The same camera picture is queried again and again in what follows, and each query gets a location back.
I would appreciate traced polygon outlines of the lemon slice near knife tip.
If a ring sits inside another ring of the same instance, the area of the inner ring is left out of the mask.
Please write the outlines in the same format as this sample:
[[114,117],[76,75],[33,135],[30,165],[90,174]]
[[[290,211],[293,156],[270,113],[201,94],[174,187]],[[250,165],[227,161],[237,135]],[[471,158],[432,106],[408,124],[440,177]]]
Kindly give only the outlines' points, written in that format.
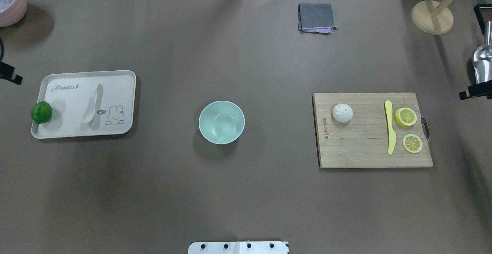
[[423,142],[416,134],[407,134],[402,139],[402,146],[409,153],[418,153],[423,149]]

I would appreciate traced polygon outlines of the white ceramic spoon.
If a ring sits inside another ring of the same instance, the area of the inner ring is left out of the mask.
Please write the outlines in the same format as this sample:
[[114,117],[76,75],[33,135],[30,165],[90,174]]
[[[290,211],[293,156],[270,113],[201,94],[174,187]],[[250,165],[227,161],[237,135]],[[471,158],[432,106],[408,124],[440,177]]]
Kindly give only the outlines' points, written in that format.
[[83,117],[81,118],[81,123],[82,124],[88,124],[91,121],[93,121],[94,115],[96,114],[96,101],[98,97],[98,92],[102,88],[102,84],[96,83],[89,96],[88,96],[88,105],[85,110],[85,113],[83,114]]

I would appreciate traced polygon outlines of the green lime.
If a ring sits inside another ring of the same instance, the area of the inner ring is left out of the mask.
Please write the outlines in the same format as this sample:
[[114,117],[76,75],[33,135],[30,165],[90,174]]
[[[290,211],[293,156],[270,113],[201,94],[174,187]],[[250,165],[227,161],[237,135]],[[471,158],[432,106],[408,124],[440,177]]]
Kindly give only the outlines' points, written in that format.
[[30,117],[35,124],[44,124],[51,120],[53,110],[47,101],[37,102],[31,109]]

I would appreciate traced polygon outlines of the pink bowl with ice cubes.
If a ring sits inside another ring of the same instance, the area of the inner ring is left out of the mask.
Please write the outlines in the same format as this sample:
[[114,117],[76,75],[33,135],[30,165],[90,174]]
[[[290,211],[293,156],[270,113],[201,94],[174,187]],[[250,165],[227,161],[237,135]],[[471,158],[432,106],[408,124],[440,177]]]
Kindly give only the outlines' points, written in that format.
[[26,15],[27,0],[8,0],[9,5],[1,4],[0,27],[12,26]]

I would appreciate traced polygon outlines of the mint green bowl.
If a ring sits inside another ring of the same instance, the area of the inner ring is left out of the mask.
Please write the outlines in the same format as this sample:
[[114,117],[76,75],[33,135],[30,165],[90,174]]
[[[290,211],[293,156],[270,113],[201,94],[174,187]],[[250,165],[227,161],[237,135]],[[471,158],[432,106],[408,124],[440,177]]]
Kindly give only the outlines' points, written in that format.
[[209,142],[226,145],[242,135],[245,128],[244,112],[233,102],[214,101],[200,113],[198,127]]

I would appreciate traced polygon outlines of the cream rabbit tray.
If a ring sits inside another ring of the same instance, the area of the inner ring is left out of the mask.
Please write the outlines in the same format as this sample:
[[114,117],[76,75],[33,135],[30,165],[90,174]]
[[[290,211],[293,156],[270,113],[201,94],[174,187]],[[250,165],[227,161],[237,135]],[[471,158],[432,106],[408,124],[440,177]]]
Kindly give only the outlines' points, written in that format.
[[[88,96],[102,84],[93,121],[82,124]],[[127,133],[133,125],[136,75],[130,70],[50,74],[42,80],[38,101],[47,101],[51,120],[32,124],[32,136],[50,139]]]

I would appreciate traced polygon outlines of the grey folded cloth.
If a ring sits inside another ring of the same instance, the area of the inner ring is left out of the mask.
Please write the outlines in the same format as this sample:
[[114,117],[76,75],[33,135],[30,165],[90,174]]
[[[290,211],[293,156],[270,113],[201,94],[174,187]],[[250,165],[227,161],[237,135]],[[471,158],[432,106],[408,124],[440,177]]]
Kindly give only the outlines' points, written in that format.
[[298,29],[301,32],[330,35],[338,28],[331,3],[300,3],[298,5]]

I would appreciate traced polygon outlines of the white steamed bun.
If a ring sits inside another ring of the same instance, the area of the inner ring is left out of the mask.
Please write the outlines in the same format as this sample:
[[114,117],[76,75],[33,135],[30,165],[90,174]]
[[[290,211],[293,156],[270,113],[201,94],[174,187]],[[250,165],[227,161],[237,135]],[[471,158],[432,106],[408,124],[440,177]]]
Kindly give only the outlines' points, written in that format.
[[332,117],[339,123],[349,122],[353,114],[353,109],[345,103],[338,103],[332,110]]

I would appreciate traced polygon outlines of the wooden mug tree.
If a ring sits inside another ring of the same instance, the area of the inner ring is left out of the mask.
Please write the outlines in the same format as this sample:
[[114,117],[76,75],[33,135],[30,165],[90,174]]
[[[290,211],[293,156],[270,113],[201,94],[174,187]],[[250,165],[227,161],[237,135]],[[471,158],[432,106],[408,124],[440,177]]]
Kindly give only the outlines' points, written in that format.
[[411,19],[420,30],[430,35],[443,35],[453,26],[453,14],[448,9],[453,1],[424,0],[418,2],[411,10]]

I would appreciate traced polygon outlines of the bamboo cutting board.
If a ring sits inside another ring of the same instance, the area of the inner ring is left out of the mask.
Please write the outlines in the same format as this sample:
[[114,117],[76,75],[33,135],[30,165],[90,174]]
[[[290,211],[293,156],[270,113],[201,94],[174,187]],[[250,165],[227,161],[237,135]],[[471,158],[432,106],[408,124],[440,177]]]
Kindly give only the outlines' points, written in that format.
[[[384,102],[390,100],[393,110],[408,107],[417,114],[413,126],[396,122],[396,144],[388,155],[388,130]],[[353,109],[353,118],[339,123],[332,117],[338,103]],[[433,166],[426,130],[421,123],[420,108],[415,93],[315,93],[313,112],[316,124],[319,166],[331,168],[430,168]],[[409,153],[402,146],[407,134],[418,135],[423,149]]]

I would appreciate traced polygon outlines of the yellow plastic knife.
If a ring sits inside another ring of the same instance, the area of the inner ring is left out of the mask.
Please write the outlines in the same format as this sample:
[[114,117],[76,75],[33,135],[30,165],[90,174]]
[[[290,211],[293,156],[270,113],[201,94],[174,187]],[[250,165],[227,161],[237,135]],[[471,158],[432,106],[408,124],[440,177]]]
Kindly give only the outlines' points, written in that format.
[[386,100],[384,102],[384,109],[385,109],[387,133],[388,133],[387,154],[392,155],[396,144],[396,132],[392,128],[393,115],[392,115],[392,102],[390,100]]

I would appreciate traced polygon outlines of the metal scoop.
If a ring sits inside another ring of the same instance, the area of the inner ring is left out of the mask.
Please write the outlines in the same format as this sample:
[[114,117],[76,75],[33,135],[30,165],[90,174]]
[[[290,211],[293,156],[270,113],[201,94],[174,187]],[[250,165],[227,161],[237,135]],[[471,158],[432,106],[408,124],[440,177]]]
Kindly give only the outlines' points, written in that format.
[[485,23],[485,44],[479,46],[473,54],[473,66],[476,84],[492,79],[492,22]]

